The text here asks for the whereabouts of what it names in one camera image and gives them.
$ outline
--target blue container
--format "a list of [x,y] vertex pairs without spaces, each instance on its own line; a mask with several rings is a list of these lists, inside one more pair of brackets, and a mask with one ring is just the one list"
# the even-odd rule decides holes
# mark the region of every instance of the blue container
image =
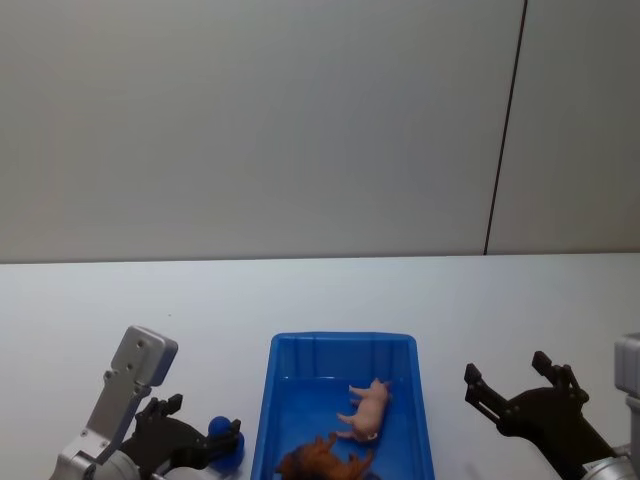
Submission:
[[391,381],[379,439],[357,444],[338,439],[332,452],[364,458],[374,449],[371,471],[382,480],[433,480],[415,340],[386,333],[290,333],[271,341],[251,480],[280,478],[282,457],[317,435],[347,431],[336,413],[351,414],[349,385]]

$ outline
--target white table surface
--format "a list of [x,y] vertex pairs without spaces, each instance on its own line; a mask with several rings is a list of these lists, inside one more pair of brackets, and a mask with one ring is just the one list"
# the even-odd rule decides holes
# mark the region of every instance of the white table surface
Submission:
[[530,367],[543,350],[574,367],[604,438],[627,442],[613,342],[640,331],[640,255],[5,265],[0,312],[3,478],[49,478],[126,327],[139,324],[180,344],[155,391],[184,394],[180,418],[201,431],[216,415],[243,421],[240,479],[270,339],[307,330],[416,338],[438,479],[556,479],[534,447],[501,437],[464,402],[465,365],[511,397],[545,383]]

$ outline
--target blue plastic tray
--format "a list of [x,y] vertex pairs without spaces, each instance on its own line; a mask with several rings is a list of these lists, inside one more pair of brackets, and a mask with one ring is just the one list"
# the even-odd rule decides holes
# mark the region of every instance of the blue plastic tray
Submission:
[[279,479],[282,457],[317,435],[348,430],[336,412],[350,413],[349,385],[390,380],[391,400],[379,440],[371,445],[338,439],[332,451],[375,457],[382,480],[433,480],[415,340],[385,333],[290,333],[271,341],[251,480]]

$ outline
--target pink toy pig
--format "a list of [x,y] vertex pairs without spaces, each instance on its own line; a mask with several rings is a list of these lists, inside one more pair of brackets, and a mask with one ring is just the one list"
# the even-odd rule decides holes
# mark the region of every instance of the pink toy pig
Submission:
[[384,409],[391,399],[389,382],[382,383],[376,378],[369,388],[354,388],[349,385],[349,391],[361,397],[351,400],[351,403],[358,407],[358,411],[350,417],[338,413],[338,418],[351,425],[352,430],[336,434],[342,438],[353,438],[358,442],[375,440],[382,427]]

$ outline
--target blue object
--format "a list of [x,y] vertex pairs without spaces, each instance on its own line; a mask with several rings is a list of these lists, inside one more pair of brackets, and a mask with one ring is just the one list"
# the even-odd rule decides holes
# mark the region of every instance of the blue object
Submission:
[[317,435],[349,430],[336,413],[349,414],[349,385],[391,381],[379,439],[358,444],[338,439],[332,452],[343,461],[374,449],[371,471],[383,480],[434,480],[422,400],[418,350],[413,337],[386,333],[291,333],[271,341],[251,480],[280,478],[282,457]]
[[[231,420],[227,417],[215,417],[209,422],[209,435],[220,435],[229,430]],[[224,475],[235,472],[244,458],[244,435],[242,432],[238,434],[238,446],[229,455],[214,460],[209,464],[211,468]]]

